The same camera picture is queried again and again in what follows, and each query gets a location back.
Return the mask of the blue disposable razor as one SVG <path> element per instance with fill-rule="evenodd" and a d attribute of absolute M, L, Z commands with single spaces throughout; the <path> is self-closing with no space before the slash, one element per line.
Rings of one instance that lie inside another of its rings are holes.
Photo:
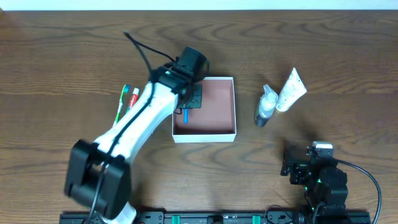
<path fill-rule="evenodd" d="M 189 116 L 189 109 L 185 108 L 184 109 L 184 117 L 183 117 L 184 124 L 188 123 L 188 116 Z"/>

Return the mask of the green and white toothbrush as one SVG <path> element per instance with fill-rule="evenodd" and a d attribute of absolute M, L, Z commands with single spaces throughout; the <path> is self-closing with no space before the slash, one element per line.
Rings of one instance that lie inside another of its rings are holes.
<path fill-rule="evenodd" d="M 120 114 L 122 112 L 123 104 L 124 104 L 123 103 L 123 101 L 124 101 L 123 98 L 124 98 L 124 95 L 129 92 L 129 89 L 130 89 L 130 85 L 127 85 L 127 84 L 125 84 L 123 86 L 123 88 L 122 88 L 121 95 L 119 97 L 118 110 L 117 110 L 117 113 L 116 113 L 116 116 L 115 116 L 115 119 L 114 119 L 113 126 L 115 126 L 118 123 L 119 119 L 120 119 Z"/>

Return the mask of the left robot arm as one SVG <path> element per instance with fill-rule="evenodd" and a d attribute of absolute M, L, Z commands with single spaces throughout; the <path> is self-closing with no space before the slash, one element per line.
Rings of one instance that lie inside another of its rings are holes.
<path fill-rule="evenodd" d="M 132 223 L 131 164 L 153 131 L 179 105 L 193 97 L 195 85 L 208 71 L 208 59 L 186 47 L 174 62 L 150 71 L 137 103 L 93 142 L 72 147 L 65 195 L 90 208 L 86 223 Z"/>

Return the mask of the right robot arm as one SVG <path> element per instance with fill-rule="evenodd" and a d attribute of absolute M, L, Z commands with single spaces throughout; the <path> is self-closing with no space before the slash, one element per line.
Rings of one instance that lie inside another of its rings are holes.
<path fill-rule="evenodd" d="M 307 160 L 301 159 L 286 149 L 281 176 L 288 176 L 292 185 L 304 188 L 308 216 L 344 216 L 348 196 L 347 174 L 338 168 L 338 161 L 329 149 L 310 147 L 307 156 Z"/>

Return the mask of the white box with pink interior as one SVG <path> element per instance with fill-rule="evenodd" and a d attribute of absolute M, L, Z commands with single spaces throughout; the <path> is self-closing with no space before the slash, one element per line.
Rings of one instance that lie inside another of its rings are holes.
<path fill-rule="evenodd" d="M 207 77 L 202 86 L 201 107 L 172 116 L 176 143 L 233 142 L 236 133 L 236 103 L 232 77 Z"/>

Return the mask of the red green toothpaste tube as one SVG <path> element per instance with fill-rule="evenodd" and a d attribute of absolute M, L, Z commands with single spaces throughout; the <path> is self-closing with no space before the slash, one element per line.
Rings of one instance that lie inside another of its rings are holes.
<path fill-rule="evenodd" d="M 138 99 L 139 99 L 139 92 L 140 92 L 140 89 L 138 89 L 138 88 L 134 88 L 134 89 L 133 89 L 132 95 L 131 95 L 130 100 L 129 100 L 129 104 L 128 104 L 127 108 L 126 108 L 126 113 L 129 112 L 129 110 L 130 110 L 130 109 L 136 104 L 136 102 L 138 101 Z"/>

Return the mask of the clear foam soap pump bottle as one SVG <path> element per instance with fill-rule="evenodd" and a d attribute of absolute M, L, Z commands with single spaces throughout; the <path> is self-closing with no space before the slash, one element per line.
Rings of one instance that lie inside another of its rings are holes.
<path fill-rule="evenodd" d="M 259 127 L 264 127 L 271 118 L 278 100 L 278 94 L 269 85 L 264 85 L 263 89 L 264 94 L 261 96 L 254 113 L 254 122 Z"/>

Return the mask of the white lotion tube gold cap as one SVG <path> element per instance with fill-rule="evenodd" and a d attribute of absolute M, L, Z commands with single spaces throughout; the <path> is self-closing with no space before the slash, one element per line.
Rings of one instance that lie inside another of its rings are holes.
<path fill-rule="evenodd" d="M 275 108 L 280 112 L 286 112 L 306 92 L 307 89 L 294 67 L 279 93 Z"/>

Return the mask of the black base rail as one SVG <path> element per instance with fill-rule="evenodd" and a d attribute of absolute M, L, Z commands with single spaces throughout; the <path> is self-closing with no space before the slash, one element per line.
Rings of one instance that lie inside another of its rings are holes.
<path fill-rule="evenodd" d="M 279 224 L 279 223 L 371 223 L 366 212 L 348 212 L 342 216 L 325 217 L 318 214 L 313 220 L 297 210 L 268 210 L 250 213 L 169 213 L 139 212 L 135 224 Z"/>

